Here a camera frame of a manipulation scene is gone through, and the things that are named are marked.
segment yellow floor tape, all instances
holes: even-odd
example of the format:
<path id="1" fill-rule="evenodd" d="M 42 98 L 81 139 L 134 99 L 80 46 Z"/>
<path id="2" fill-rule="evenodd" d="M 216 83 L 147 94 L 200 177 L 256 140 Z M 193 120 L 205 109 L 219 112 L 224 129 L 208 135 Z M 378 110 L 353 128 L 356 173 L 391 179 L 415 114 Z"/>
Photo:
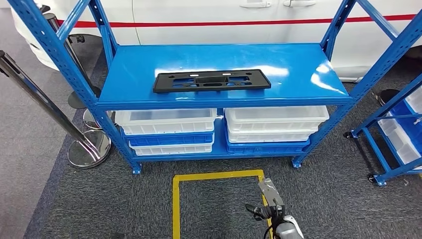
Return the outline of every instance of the yellow floor tape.
<path id="1" fill-rule="evenodd" d="M 244 171 L 231 171 L 219 173 L 198 173 L 198 174 L 183 174 L 175 175 L 173 178 L 173 239 L 180 238 L 180 192 L 179 183 L 181 181 L 195 181 L 195 180 L 210 180 L 222 178 L 239 178 L 239 177 L 258 177 L 259 182 L 264 179 L 264 171 L 257 170 L 244 170 Z M 262 195 L 264 206 L 267 205 L 264 195 Z M 267 220 L 268 226 L 271 225 L 271 220 Z M 273 238 L 272 231 L 270 231 L 270 238 Z"/>

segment caster wheel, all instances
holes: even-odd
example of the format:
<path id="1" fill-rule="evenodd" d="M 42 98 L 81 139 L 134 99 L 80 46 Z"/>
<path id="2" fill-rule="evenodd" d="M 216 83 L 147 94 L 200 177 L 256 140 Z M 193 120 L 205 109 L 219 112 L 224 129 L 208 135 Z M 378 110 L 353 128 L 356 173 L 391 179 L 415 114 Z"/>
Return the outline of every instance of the caster wheel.
<path id="1" fill-rule="evenodd" d="M 353 135 L 352 135 L 352 132 L 344 132 L 343 133 L 343 137 L 345 137 L 345 138 L 353 138 Z"/>
<path id="2" fill-rule="evenodd" d="M 368 174 L 367 178 L 369 182 L 376 183 L 374 174 Z"/>

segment white plastic bin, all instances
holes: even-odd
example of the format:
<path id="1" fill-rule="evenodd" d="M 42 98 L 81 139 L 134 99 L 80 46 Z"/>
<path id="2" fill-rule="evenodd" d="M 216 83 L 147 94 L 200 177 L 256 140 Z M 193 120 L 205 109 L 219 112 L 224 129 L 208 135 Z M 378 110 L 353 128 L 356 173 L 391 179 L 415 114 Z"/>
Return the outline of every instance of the white plastic bin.
<path id="1" fill-rule="evenodd" d="M 322 122 L 329 119 L 325 106 L 228 108 L 225 116 L 231 132 L 315 132 Z"/>
<path id="2" fill-rule="evenodd" d="M 261 143 L 261 142 L 293 142 L 306 141 L 316 130 L 289 130 L 285 132 L 268 131 L 238 131 L 232 132 L 228 127 L 228 141 L 230 143 Z"/>
<path id="3" fill-rule="evenodd" d="M 132 146 L 138 156 L 144 155 L 163 155 L 163 154 L 185 154 L 185 153 L 209 153 L 212 151 L 214 135 L 211 143 L 193 143 L 193 144 L 171 144 L 156 146 Z"/>
<path id="4" fill-rule="evenodd" d="M 214 130 L 217 109 L 116 111 L 126 135 L 207 132 Z"/>
<path id="5" fill-rule="evenodd" d="M 416 150 L 409 136 L 395 119 L 382 119 L 378 121 L 378 124 L 391 141 L 391 144 L 396 149 L 397 155 L 404 164 L 421 157 L 421 154 Z"/>
<path id="6" fill-rule="evenodd" d="M 406 97 L 406 101 L 416 113 L 422 113 L 422 87 L 419 87 L 413 93 Z"/>

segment robotic arm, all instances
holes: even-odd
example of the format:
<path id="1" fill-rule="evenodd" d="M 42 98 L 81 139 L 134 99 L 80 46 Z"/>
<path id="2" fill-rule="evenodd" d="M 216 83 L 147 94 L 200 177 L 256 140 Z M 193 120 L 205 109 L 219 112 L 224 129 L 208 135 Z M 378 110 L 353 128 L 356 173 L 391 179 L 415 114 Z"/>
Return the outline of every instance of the robotic arm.
<path id="1" fill-rule="evenodd" d="M 267 200 L 268 206 L 263 208 L 246 204 L 246 209 L 253 214 L 255 220 L 271 219 L 271 227 L 265 232 L 264 238 L 270 229 L 273 230 L 274 239 L 303 239 L 303 234 L 296 220 L 285 215 L 285 205 L 277 192 L 273 182 L 269 178 L 258 183 Z"/>

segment stacked bins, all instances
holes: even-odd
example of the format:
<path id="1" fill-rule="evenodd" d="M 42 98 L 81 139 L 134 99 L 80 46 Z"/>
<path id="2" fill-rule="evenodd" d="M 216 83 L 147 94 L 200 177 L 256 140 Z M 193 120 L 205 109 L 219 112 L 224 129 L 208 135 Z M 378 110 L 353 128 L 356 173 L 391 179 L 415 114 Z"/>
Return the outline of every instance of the stacked bins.
<path id="1" fill-rule="evenodd" d="M 225 109 L 230 153 L 301 152 L 329 118 L 325 106 Z"/>
<path id="2" fill-rule="evenodd" d="M 387 115 L 403 116 L 421 113 L 422 88 L 418 88 L 405 100 L 394 106 Z M 396 150 L 401 164 L 407 164 L 421 157 L 422 122 L 418 117 L 383 119 L 378 124 Z"/>
<path id="3" fill-rule="evenodd" d="M 115 122 L 136 155 L 211 152 L 216 109 L 117 111 Z"/>

